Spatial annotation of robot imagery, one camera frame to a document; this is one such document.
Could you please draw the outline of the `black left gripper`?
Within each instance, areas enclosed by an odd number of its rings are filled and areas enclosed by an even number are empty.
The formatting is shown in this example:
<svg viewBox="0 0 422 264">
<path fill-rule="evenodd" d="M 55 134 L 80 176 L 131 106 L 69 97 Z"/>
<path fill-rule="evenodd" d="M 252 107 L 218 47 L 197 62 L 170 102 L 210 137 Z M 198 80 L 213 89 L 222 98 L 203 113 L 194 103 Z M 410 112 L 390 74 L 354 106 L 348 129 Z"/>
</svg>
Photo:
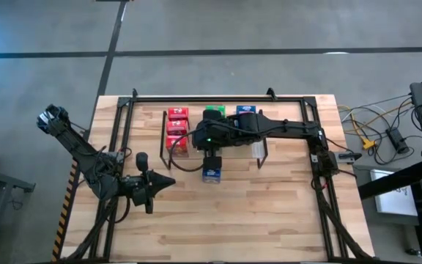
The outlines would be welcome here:
<svg viewBox="0 0 422 264">
<path fill-rule="evenodd" d="M 149 170 L 148 155 L 145 152 L 136 154 L 136 167 L 141 173 L 139 176 L 127 175 L 120 180 L 122 195 L 132 199 L 135 206 L 143 205 L 146 214 L 152 214 L 152 192 L 160 192 L 174 185 L 175 179 Z"/>
</svg>

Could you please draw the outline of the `black power adapter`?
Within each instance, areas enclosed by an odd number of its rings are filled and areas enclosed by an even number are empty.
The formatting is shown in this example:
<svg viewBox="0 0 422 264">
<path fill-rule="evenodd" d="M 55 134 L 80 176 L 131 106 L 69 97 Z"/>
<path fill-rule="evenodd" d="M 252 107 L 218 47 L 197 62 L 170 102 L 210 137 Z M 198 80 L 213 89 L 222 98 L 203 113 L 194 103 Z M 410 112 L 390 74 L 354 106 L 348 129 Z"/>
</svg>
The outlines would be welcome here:
<svg viewBox="0 0 422 264">
<path fill-rule="evenodd" d="M 399 132 L 398 128 L 388 128 L 385 130 L 390 142 L 398 154 L 405 154 L 409 152 L 409 147 L 405 142 L 404 137 Z"/>
</svg>

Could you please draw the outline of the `green Apple Jacks cereal box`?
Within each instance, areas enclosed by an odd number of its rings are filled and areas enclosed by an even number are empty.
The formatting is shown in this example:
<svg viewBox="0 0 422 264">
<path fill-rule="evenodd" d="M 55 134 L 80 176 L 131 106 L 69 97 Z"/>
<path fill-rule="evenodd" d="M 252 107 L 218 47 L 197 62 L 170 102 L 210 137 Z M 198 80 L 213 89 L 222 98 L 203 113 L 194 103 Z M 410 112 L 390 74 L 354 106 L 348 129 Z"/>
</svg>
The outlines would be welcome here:
<svg viewBox="0 0 422 264">
<path fill-rule="evenodd" d="M 205 109 L 206 110 L 216 110 L 216 111 L 219 111 L 221 113 L 221 116 L 222 117 L 225 117 L 226 116 L 226 107 L 225 106 L 222 106 L 222 105 L 208 105 L 208 106 L 205 106 Z"/>
</svg>

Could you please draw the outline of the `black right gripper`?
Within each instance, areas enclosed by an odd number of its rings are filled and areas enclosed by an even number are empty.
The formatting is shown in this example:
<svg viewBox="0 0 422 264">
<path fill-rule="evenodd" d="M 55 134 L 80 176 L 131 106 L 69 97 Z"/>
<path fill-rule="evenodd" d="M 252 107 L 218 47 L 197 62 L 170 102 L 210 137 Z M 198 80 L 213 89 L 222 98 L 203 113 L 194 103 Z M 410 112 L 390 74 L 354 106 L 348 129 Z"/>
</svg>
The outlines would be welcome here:
<svg viewBox="0 0 422 264">
<path fill-rule="evenodd" d="M 231 117 L 225 117 L 219 110 L 205 109 L 202 121 L 196 125 L 192 135 L 192 145 L 204 152 L 202 169 L 216 171 L 222 167 L 222 158 L 216 155 L 221 147 L 229 146 Z"/>
</svg>

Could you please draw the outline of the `white paper sheet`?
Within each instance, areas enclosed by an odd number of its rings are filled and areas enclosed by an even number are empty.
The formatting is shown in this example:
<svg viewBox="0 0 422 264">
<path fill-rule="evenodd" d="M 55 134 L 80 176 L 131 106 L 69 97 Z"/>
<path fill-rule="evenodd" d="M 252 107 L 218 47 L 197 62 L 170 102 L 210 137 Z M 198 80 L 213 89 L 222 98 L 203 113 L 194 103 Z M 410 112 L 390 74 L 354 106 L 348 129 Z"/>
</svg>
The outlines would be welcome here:
<svg viewBox="0 0 422 264">
<path fill-rule="evenodd" d="M 397 188 L 393 191 L 374 197 L 378 213 L 400 216 L 417 216 L 414 197 L 410 186 Z"/>
</svg>

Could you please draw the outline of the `black metal bar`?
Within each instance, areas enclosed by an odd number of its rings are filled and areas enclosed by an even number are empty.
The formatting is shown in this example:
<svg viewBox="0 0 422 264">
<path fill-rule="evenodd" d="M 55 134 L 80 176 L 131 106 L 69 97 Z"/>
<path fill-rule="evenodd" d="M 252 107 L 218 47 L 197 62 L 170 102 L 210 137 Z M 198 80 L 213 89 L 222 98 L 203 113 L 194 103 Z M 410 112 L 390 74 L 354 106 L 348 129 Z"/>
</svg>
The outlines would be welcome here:
<svg viewBox="0 0 422 264">
<path fill-rule="evenodd" d="M 422 183 L 422 161 L 405 169 L 400 169 L 393 174 L 365 183 L 358 187 L 358 192 L 361 199 L 368 199 L 398 188 L 420 183 Z"/>
</svg>

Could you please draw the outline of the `black metal table frame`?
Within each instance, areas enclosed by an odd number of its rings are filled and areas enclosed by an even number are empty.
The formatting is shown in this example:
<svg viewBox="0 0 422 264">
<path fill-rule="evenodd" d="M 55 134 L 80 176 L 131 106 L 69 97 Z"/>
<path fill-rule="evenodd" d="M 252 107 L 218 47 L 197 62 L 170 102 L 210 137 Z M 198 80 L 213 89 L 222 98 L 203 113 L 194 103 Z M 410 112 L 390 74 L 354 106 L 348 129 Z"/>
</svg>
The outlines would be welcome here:
<svg viewBox="0 0 422 264">
<path fill-rule="evenodd" d="M 202 121 L 205 106 L 255 106 L 271 120 L 318 122 L 337 157 L 345 138 L 333 95 L 102 96 L 89 143 L 119 153 L 122 176 L 141 174 L 136 154 L 176 183 L 158 192 L 153 213 L 123 198 L 100 201 L 80 172 L 61 259 L 92 263 L 365 263 L 374 259 L 366 217 L 349 165 L 320 177 L 304 139 L 266 138 L 268 157 L 223 159 L 221 182 L 202 181 L 203 159 L 170 170 L 161 161 L 163 112 L 188 107 Z"/>
</svg>

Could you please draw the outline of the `yellow black hazard tape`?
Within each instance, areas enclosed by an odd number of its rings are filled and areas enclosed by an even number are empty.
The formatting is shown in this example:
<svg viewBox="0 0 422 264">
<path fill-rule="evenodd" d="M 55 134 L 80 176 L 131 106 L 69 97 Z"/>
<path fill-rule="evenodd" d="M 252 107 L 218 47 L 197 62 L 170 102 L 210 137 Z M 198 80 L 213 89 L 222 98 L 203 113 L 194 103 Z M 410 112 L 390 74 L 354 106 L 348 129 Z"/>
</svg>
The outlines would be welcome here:
<svg viewBox="0 0 422 264">
<path fill-rule="evenodd" d="M 73 160 L 68 177 L 67 187 L 64 195 L 64 201 L 59 217 L 58 228 L 56 230 L 56 237 L 53 242 L 53 250 L 51 253 L 51 262 L 55 263 L 61 259 L 62 248 L 67 233 L 67 228 L 70 220 L 71 210 L 73 208 L 75 193 L 78 186 L 80 172 L 78 170 L 78 162 Z"/>
</svg>

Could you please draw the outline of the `red Froot Loops cereal box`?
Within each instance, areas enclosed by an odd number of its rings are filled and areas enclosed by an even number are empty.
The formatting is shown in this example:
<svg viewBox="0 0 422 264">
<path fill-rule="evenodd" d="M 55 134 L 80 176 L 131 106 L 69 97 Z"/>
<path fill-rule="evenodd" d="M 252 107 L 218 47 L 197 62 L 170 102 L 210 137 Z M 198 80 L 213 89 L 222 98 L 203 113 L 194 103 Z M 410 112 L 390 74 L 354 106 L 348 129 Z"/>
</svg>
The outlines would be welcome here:
<svg viewBox="0 0 422 264">
<path fill-rule="evenodd" d="M 189 118 L 188 107 L 171 107 L 171 108 L 168 108 L 168 119 L 170 121 L 188 120 L 188 118 Z"/>
<path fill-rule="evenodd" d="M 169 120 L 166 123 L 166 133 L 168 136 L 181 136 L 188 132 L 187 120 Z"/>
<path fill-rule="evenodd" d="M 166 149 L 171 150 L 173 144 L 175 148 L 171 151 L 173 158 L 187 158 L 188 157 L 188 138 L 181 136 L 167 136 L 166 137 Z"/>
</svg>

